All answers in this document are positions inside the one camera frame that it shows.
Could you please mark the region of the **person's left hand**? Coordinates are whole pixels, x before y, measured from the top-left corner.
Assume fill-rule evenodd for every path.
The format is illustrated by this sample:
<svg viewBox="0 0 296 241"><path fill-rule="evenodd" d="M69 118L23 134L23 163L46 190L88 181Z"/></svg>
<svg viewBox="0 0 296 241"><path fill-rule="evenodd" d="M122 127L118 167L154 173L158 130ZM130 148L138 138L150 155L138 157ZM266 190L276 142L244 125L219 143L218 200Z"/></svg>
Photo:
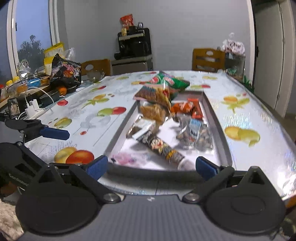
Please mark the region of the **person's left hand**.
<svg viewBox="0 0 296 241"><path fill-rule="evenodd" d="M17 185L9 182L1 182L1 197L7 197L17 190Z"/></svg>

